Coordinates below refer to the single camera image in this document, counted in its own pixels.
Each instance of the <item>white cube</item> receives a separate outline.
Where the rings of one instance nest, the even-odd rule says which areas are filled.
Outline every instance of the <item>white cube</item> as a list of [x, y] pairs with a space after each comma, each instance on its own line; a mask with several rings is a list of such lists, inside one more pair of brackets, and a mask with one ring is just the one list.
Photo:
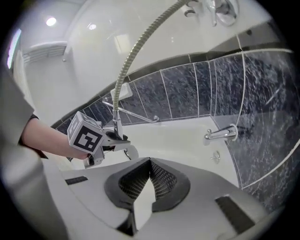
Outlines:
[[105, 132], [94, 119], [77, 112], [67, 128], [67, 136], [70, 146], [95, 154], [104, 140]]

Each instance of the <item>grab bar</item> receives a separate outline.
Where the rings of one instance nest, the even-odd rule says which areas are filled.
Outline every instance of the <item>grab bar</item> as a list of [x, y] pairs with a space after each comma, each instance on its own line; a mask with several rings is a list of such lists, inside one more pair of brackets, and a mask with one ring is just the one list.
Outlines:
[[[107, 106], [113, 107], [113, 105], [110, 104], [110, 103], [108, 103], [108, 102], [102, 101], [102, 103], [105, 104], [105, 105], [107, 105]], [[154, 116], [153, 120], [150, 120], [150, 119], [148, 119], [148, 118], [145, 118], [145, 117], [143, 117], [143, 116], [141, 116], [141, 115], [138, 115], [138, 114], [135, 114], [135, 113], [133, 113], [133, 112], [127, 111], [127, 110], [125, 110], [125, 109], [123, 109], [123, 108], [120, 108], [120, 107], [119, 107], [119, 110], [120, 110], [121, 112], [124, 112], [124, 113], [127, 113], [127, 114], [129, 114], [129, 115], [132, 115], [132, 116], [134, 116], [134, 117], [136, 117], [136, 118], [142, 119], [142, 120], [144, 120], [144, 121], [146, 121], [146, 122], [151, 122], [151, 123], [153, 123], [153, 122], [159, 121], [159, 117], [158, 117], [158, 116]]]

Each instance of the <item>faucet handle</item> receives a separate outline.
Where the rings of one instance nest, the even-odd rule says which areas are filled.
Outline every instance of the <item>faucet handle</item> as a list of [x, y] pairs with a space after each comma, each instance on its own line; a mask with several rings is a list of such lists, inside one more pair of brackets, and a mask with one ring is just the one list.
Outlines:
[[211, 13], [212, 26], [215, 27], [217, 24], [216, 0], [206, 0], [206, 5]]

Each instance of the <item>recessed light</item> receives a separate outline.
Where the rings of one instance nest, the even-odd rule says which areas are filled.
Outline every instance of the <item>recessed light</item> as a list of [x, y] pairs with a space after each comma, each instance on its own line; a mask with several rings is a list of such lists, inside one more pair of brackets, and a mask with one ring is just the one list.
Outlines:
[[89, 24], [89, 30], [94, 30], [97, 26], [95, 24]]
[[56, 23], [56, 19], [54, 17], [50, 17], [48, 18], [48, 20], [46, 21], [46, 24], [48, 26], [53, 26]]

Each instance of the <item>ceiling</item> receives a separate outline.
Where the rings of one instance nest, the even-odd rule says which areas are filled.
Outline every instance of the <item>ceiling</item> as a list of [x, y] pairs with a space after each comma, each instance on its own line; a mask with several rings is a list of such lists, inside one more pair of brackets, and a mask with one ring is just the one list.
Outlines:
[[[51, 41], [66, 40], [76, 14], [86, 0], [44, 0], [36, 4], [21, 20], [21, 48]], [[46, 21], [54, 17], [57, 22], [47, 26]]]

